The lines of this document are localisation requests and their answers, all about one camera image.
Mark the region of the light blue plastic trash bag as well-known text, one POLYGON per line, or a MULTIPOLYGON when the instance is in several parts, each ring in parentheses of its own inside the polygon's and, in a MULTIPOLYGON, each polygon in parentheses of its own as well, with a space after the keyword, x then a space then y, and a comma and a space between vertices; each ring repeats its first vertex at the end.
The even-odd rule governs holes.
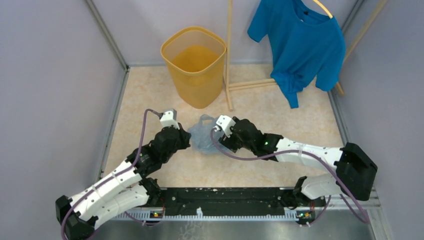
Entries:
POLYGON ((219 154, 220 151, 213 144, 210 137, 211 129, 216 126, 218 117, 212 117, 207 114, 200 116, 199 121, 188 128, 191 134, 191 146, 203 154, 219 154))

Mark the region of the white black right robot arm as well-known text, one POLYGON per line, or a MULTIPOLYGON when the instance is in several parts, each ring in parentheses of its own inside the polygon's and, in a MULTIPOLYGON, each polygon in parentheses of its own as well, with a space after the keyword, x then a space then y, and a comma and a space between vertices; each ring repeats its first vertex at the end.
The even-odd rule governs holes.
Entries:
POLYGON ((279 134, 263 133, 248 119, 220 115, 214 131, 223 132, 219 143, 233 153, 246 149, 252 160, 294 163, 324 171, 319 176, 298 179, 293 200, 307 206, 321 196, 345 194, 368 201, 378 171, 377 165, 352 142, 342 147, 324 147, 291 140, 279 134))

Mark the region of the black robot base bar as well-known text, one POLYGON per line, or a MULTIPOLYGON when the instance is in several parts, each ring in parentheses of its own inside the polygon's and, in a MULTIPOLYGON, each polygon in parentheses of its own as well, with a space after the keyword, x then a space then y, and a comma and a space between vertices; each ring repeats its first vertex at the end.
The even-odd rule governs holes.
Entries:
POLYGON ((310 200, 295 195, 291 187, 168 187, 144 208, 158 208, 165 216, 194 216, 201 209, 212 217, 282 216, 301 207, 323 207, 322 197, 310 200))

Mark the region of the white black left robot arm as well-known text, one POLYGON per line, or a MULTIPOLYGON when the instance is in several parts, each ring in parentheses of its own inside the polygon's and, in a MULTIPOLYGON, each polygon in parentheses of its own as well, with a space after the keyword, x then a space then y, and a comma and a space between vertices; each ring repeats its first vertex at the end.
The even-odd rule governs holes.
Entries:
POLYGON ((179 150, 189 148, 191 134, 178 127, 163 127, 148 144, 136 148, 106 177, 71 197, 55 201, 56 218, 64 240, 86 240, 101 225, 121 213, 163 201, 158 171, 179 150))

